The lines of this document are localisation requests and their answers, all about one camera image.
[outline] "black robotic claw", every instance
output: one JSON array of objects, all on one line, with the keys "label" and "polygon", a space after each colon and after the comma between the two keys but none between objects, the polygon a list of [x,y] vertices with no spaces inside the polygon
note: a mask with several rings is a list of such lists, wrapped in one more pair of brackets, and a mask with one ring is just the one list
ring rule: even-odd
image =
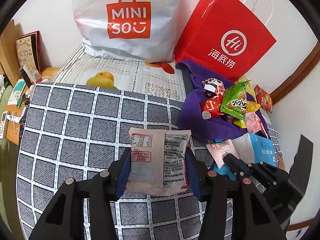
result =
[{"label": "black robotic claw", "polygon": [[[236,176],[232,181],[209,171],[188,147],[186,165],[192,192],[200,202],[207,202],[198,239],[211,239],[213,234],[215,239],[224,238],[227,198],[233,199],[232,240],[286,239],[285,227],[308,185],[312,154],[312,142],[301,135],[289,174],[263,162],[247,165],[228,154],[223,161]],[[251,176],[266,188],[263,194]]]},{"label": "black robotic claw", "polygon": [[[236,170],[243,164],[233,155],[225,158],[230,170]],[[245,170],[247,165],[244,170],[239,170],[237,180],[232,181],[215,171],[209,171],[204,163],[196,160],[189,147],[186,163],[194,195],[200,202],[207,202],[198,239],[211,239],[212,234],[215,239],[224,238],[227,198],[233,199],[232,239],[286,239],[276,216],[248,178],[249,170]]]},{"label": "black robotic claw", "polygon": [[29,240],[84,240],[84,198],[90,198],[92,239],[117,240],[110,201],[124,193],[131,167],[131,148],[108,171],[92,179],[66,179],[49,202]]}]

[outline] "wooden headboard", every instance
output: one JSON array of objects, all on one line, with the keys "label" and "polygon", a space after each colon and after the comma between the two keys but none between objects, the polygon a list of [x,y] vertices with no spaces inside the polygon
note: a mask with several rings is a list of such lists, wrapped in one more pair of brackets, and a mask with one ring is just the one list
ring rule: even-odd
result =
[{"label": "wooden headboard", "polygon": [[20,32],[14,25],[13,19],[8,23],[0,36],[0,74],[6,74],[13,86],[21,78],[16,50],[16,40],[20,36]]}]

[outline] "snack package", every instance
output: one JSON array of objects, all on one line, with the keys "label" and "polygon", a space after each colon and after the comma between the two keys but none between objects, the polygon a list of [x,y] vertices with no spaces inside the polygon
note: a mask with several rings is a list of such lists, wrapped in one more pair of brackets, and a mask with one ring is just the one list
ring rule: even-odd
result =
[{"label": "snack package", "polygon": [[[247,110],[246,113],[249,112],[256,112],[259,110],[261,105],[257,104],[256,102],[252,102],[252,101],[247,101]],[[247,128],[247,126],[245,125],[245,122],[243,120],[237,119],[235,118],[235,120],[233,121],[233,123],[241,128]]]},{"label": "snack package", "polygon": [[206,101],[200,102],[200,109],[203,119],[210,119],[217,116],[224,115],[220,112],[220,106],[222,101],[222,95],[219,94],[215,97],[209,98]]},{"label": "snack package", "polygon": [[257,132],[262,131],[263,135],[265,137],[268,137],[266,131],[263,128],[261,119],[255,112],[246,113],[244,122],[247,126],[248,133],[256,134]]},{"label": "snack package", "polygon": [[208,143],[218,143],[218,142],[223,142],[225,140],[222,139],[213,139],[213,140],[209,140]]},{"label": "snack package", "polygon": [[185,152],[191,131],[131,128],[127,191],[168,196],[188,188]]},{"label": "snack package", "polygon": [[206,144],[205,146],[214,158],[214,161],[216,162],[219,169],[224,165],[223,157],[225,154],[231,153],[233,154],[233,156],[239,159],[239,155],[230,139],[222,141],[220,143]]},{"label": "snack package", "polygon": [[236,180],[236,176],[230,171],[229,167],[226,164],[223,164],[221,168],[218,168],[217,164],[214,163],[210,167],[209,171],[215,171],[226,179]]},{"label": "snack package", "polygon": [[260,107],[261,107],[261,105],[260,105],[260,104],[257,104],[256,102],[247,101],[247,110],[246,110],[246,113],[256,112],[256,111],[259,110]]},{"label": "snack package", "polygon": [[206,90],[205,95],[209,98],[215,95],[223,95],[224,92],[224,85],[222,81],[215,79],[215,78],[208,78],[202,82],[203,88]]},{"label": "snack package", "polygon": [[258,85],[254,88],[256,91],[257,96],[257,103],[261,105],[261,107],[268,112],[272,113],[272,99],[271,96],[265,92],[262,88],[260,88]]},{"label": "snack package", "polygon": [[247,110],[247,91],[248,81],[237,83],[224,91],[223,101],[220,111],[232,115],[240,120],[245,120]]},{"label": "snack package", "polygon": [[233,124],[245,129],[247,128],[247,126],[245,125],[245,122],[243,120],[240,120],[238,118],[235,118],[235,120],[233,121]]},{"label": "snack package", "polygon": [[276,155],[270,139],[246,133],[232,140],[240,159],[245,163],[263,161],[276,167]]},{"label": "snack package", "polygon": [[250,82],[250,80],[248,80],[245,76],[242,76],[241,78],[239,78],[237,81],[236,81],[236,84],[237,83],[241,83],[241,82],[245,82],[245,81],[248,81],[247,85],[246,85],[246,89],[247,89],[247,92],[253,96],[254,100],[257,102],[257,98],[256,98],[256,94],[254,92],[254,89],[253,89],[253,86]]}]

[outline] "orange fruit print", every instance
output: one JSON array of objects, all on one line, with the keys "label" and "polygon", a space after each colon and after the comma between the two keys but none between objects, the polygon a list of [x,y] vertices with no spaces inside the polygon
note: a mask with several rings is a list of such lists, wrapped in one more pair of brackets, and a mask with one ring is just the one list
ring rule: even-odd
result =
[{"label": "orange fruit print", "polygon": [[157,63],[146,63],[149,67],[160,67],[164,70],[164,72],[168,74],[174,74],[174,68],[166,62],[157,62]]}]

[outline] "nutrition facts label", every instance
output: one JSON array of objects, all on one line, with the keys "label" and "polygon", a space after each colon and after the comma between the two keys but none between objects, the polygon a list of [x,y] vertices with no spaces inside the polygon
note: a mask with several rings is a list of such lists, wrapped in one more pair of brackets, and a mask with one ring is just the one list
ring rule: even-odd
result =
[{"label": "nutrition facts label", "polygon": [[151,147],[152,136],[133,133],[131,135],[131,147]]},{"label": "nutrition facts label", "polygon": [[184,173],[184,148],[188,135],[166,134],[164,137],[163,185],[186,185]]}]

